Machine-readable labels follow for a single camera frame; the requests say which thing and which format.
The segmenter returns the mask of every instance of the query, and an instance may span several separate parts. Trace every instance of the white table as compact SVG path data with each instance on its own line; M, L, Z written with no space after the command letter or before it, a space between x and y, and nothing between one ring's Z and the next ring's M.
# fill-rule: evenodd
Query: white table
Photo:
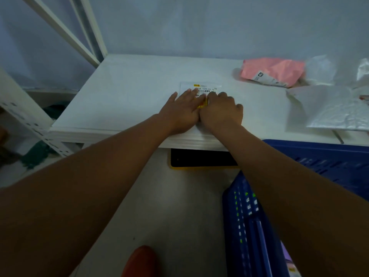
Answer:
M214 82L244 106L242 125L260 139L339 144L331 130L305 127L299 103L284 88L242 81L242 60L108 55L53 124L65 142L96 143L158 113L180 82ZM160 147L225 150L201 125Z

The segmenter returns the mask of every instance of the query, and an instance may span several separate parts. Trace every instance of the white label on pink bag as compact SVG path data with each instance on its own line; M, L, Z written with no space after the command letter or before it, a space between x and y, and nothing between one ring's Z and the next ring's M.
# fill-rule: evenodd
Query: white label on pink bag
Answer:
M284 88L287 86L287 83L279 82L275 78L271 77L268 74L263 73L262 71L257 72L256 75L252 78L252 80L271 86L282 86Z

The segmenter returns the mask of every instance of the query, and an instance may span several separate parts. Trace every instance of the floor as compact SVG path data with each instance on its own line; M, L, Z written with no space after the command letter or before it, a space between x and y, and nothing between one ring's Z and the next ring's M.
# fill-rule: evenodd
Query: floor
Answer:
M116 214L71 277L119 277L134 249L151 246L163 276L226 276L221 196L237 169L185 171L157 149ZM60 158L47 158L39 170ZM33 171L0 169L1 186Z

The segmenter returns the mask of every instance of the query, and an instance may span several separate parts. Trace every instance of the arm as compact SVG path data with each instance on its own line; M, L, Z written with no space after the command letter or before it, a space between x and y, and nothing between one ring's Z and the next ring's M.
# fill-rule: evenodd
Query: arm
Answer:
M68 276L155 149L199 120L196 93L174 93L159 114L1 191L0 275Z
M242 168L302 276L365 275L369 202L249 133L232 97L208 99L201 121Z

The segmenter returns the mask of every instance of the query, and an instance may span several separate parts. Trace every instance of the blue basket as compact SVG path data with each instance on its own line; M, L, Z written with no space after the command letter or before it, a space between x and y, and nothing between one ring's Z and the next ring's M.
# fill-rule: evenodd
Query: blue basket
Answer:
M369 147L265 142L369 200ZM242 172L223 193L223 218L228 277L289 276L280 240Z

